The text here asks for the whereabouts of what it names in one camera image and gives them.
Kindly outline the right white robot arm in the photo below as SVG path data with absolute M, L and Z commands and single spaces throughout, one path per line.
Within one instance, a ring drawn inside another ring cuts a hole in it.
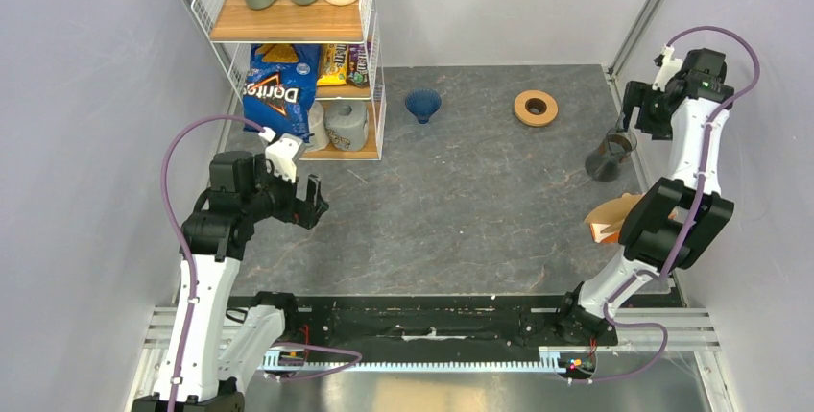
M 619 251 L 594 278 L 566 294 L 554 318 L 565 343 L 586 345 L 611 330 L 619 306 L 645 284 L 691 267 L 728 223 L 733 202 L 717 176 L 720 138 L 735 90 L 723 53 L 693 49 L 682 60 L 665 47 L 651 83 L 627 83 L 616 128 L 668 141 L 668 174 L 637 200 L 621 224 Z

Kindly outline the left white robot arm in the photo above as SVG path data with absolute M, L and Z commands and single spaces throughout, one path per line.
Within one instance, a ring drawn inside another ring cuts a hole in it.
M 274 218 L 310 230 L 328 209 L 317 176 L 309 176 L 306 197 L 298 198 L 299 157 L 268 149 L 211 160 L 210 185 L 180 224 L 181 289 L 169 351 L 152 393 L 135 399 L 132 410 L 242 411 L 268 348 L 299 336 L 294 295 L 263 291 L 231 343 L 221 346 L 229 295 L 256 224 Z

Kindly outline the glass coffee carafe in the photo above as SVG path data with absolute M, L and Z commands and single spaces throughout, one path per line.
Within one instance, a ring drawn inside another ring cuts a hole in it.
M 599 145 L 585 160 L 587 174 L 598 182 L 612 182 L 619 178 L 622 164 L 636 149 L 637 139 L 629 131 L 609 130 Z

